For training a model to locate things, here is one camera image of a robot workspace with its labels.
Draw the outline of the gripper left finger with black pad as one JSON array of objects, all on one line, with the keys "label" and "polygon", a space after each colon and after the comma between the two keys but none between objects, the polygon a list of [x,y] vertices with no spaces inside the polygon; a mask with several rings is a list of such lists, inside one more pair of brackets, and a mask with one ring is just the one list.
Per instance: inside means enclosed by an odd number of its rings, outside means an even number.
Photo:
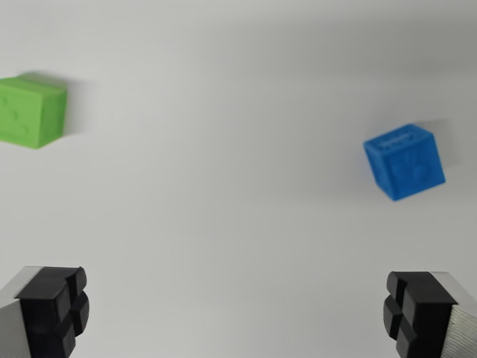
[{"label": "gripper left finger with black pad", "polygon": [[2,357],[70,357],[89,319],[82,267],[22,268],[1,288]]}]

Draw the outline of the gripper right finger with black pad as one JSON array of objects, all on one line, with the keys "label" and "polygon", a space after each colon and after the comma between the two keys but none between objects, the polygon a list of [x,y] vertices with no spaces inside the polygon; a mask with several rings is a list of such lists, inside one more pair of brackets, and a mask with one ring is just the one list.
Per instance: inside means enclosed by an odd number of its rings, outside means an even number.
[{"label": "gripper right finger with black pad", "polygon": [[383,322],[400,357],[476,356],[476,299],[450,273],[392,271],[386,286]]}]

